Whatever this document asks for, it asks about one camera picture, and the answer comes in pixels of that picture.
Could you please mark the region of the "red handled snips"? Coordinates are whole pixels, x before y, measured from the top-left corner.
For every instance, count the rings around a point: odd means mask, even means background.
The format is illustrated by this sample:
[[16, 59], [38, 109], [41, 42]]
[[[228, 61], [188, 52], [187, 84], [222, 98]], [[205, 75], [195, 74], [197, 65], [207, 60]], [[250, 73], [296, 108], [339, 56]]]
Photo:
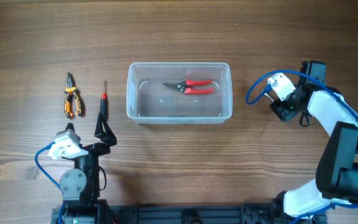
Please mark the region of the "red handled snips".
[[186, 79], [180, 83], [163, 83], [164, 86], [180, 91], [184, 95], [208, 95], [214, 92], [214, 88], [200, 89], [200, 86], [212, 84], [213, 80], [194, 81]]

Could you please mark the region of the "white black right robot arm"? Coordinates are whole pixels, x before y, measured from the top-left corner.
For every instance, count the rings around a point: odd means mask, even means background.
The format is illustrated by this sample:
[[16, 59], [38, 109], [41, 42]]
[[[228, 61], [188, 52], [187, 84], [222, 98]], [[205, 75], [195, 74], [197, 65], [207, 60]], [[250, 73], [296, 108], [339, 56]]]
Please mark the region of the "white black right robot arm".
[[261, 94], [276, 93], [270, 108], [281, 121], [300, 114], [300, 125], [307, 127], [314, 117], [329, 140], [314, 179], [273, 200], [270, 217], [297, 223], [336, 207], [358, 208], [358, 114], [337, 89], [326, 86], [325, 63], [303, 62], [295, 73], [297, 84], [287, 77], [290, 73], [277, 70], [266, 74], [267, 85]]

